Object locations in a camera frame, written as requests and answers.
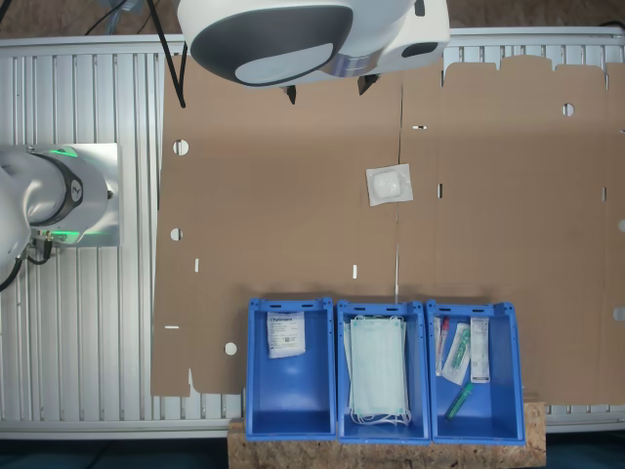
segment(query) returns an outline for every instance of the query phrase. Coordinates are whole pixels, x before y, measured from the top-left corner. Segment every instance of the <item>blue plastic bin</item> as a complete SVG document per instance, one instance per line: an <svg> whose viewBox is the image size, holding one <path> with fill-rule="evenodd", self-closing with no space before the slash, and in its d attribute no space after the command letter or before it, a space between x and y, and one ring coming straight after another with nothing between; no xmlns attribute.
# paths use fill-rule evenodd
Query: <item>blue plastic bin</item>
<svg viewBox="0 0 625 469"><path fill-rule="evenodd" d="M304 312L306 352L270 359L267 313ZM250 441L334 440L336 393L330 298L249 303L245 433Z"/></svg>
<svg viewBox="0 0 625 469"><path fill-rule="evenodd" d="M401 316L406 321L406 381L412 420L408 426L391 423L358 425L349 409L350 375L343 343L343 323L356 316ZM430 442L430 406L426 369L426 337L423 305L419 302L395 305L357 304L340 301L337 305L337 347L339 358L339 441L341 443L384 443L427 445Z"/></svg>
<svg viewBox="0 0 625 469"><path fill-rule="evenodd" d="M521 385L521 358L515 308L510 303L478 306L426 304L430 369L432 437L436 443L524 445L525 422ZM434 316L449 317L449 334L442 352L447 360L458 322L489 318L488 359L490 383L474 384L472 394L451 421L445 414L461 387L436 376ZM463 385L471 381L471 365Z"/></svg>

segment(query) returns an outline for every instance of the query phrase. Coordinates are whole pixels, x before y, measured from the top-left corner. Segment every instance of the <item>flattened cardboard box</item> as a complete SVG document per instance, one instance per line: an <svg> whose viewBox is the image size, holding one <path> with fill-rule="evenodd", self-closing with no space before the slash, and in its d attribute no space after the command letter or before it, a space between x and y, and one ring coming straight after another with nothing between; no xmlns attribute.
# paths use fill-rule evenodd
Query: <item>flattened cardboard box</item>
<svg viewBox="0 0 625 469"><path fill-rule="evenodd" d="M362 182L397 163L400 78L362 97L352 79L307 85L292 106L189 61L186 109L167 81L153 395L188 396L189 370L197 392L240 394L251 297L393 301L396 205L370 210Z"/></svg>
<svg viewBox="0 0 625 469"><path fill-rule="evenodd" d="M187 109L167 82L153 395L188 396L190 369L198 392L240 392L251 296L388 300L398 227L402 299L512 301L526 388L625 402L623 65L608 91L599 68L531 57L452 65L442 88L440 72L362 97L354 80L307 85L294 107L192 61ZM370 208L364 169L397 163L400 126L415 199Z"/></svg>
<svg viewBox="0 0 625 469"><path fill-rule="evenodd" d="M440 67L404 76L399 293L515 304L523 385L548 404L625 402L625 65L607 73L516 57L453 64L442 88Z"/></svg>

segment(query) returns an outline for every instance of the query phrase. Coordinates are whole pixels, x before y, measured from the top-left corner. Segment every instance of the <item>hole in cardboard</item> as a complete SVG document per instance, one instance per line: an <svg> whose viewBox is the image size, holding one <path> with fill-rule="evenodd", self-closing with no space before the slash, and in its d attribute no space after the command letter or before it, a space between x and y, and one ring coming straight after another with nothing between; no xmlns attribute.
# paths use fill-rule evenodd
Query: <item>hole in cardboard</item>
<svg viewBox="0 0 625 469"><path fill-rule="evenodd" d="M183 231L180 228L175 228L174 230L172 230L172 232L170 233L170 236L172 237L172 239L174 239L175 241L180 241L183 238Z"/></svg>
<svg viewBox="0 0 625 469"><path fill-rule="evenodd" d="M566 103L564 106L562 106L562 114L564 114L566 117L571 117L574 112L575 106L571 103Z"/></svg>
<svg viewBox="0 0 625 469"><path fill-rule="evenodd" d="M625 307L614 308L614 320L625 320Z"/></svg>
<svg viewBox="0 0 625 469"><path fill-rule="evenodd" d="M226 355L232 356L236 353L236 345L232 342L228 342L228 344L226 344L226 347L224 347L224 351L226 352Z"/></svg>
<svg viewBox="0 0 625 469"><path fill-rule="evenodd" d="M188 143L186 140L177 140L174 142L174 153L182 156L188 153Z"/></svg>

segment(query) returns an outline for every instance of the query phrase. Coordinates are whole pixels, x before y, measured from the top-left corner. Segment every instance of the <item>cable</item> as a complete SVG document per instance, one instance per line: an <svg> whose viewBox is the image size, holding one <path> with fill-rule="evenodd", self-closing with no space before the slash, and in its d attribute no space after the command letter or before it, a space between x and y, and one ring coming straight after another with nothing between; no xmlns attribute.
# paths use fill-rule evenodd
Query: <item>cable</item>
<svg viewBox="0 0 625 469"><path fill-rule="evenodd" d="M7 287L11 283L13 283L13 280L15 280L18 274L20 273L20 269L21 269L21 259L16 259L16 264L13 266L13 270L11 271L11 273L9 274L6 280L0 283L0 293L6 290Z"/></svg>
<svg viewBox="0 0 625 469"><path fill-rule="evenodd" d="M13 0L4 0L2 3L2 6L0 7L0 24L2 23L4 16L7 14L7 10L9 10L12 1Z"/></svg>
<svg viewBox="0 0 625 469"><path fill-rule="evenodd" d="M185 95L183 93L183 83L185 81L185 64L187 63L187 43L185 43L185 47L183 48L183 62L180 68L180 82L178 81L178 77L176 76L176 68L174 67L174 61L172 61L172 54L169 52L169 46L167 45L167 40L165 39L165 33L163 32L163 27L160 25L160 19L156 14L156 8L154 7L154 2L152 0L146 0L147 5L149 6L149 14L154 21L154 27L156 28L156 33L158 34L158 38L160 39L160 44L163 46L163 52L165 53L165 59L167 59L167 65L169 66L169 73L172 75L172 81L174 82L174 88L176 89L176 95L178 95L178 101L180 101L180 106L182 108L187 107L185 103Z"/></svg>
<svg viewBox="0 0 625 469"><path fill-rule="evenodd" d="M100 24L102 21L106 20L110 15L112 15L117 10L119 10L121 7L123 7L124 3L126 3L127 1L128 0L121 0L121 2L119 2L116 7L111 8L110 11L108 13L106 13L106 15L104 15L99 20L97 20L95 22L95 24L93 26L91 26L87 32L85 32L85 36L88 36L91 33L91 31L93 31L96 27L98 27L98 24Z"/></svg>
<svg viewBox="0 0 625 469"><path fill-rule="evenodd" d="M160 0L157 0L156 4L154 5L154 8L158 8L158 4L160 3ZM146 20L144 21L144 23L142 24L142 26L139 28L139 30L137 31L137 34L141 34L141 31L144 30L144 27L147 26L147 22L149 21L149 19L152 18L152 15L148 14Z"/></svg>

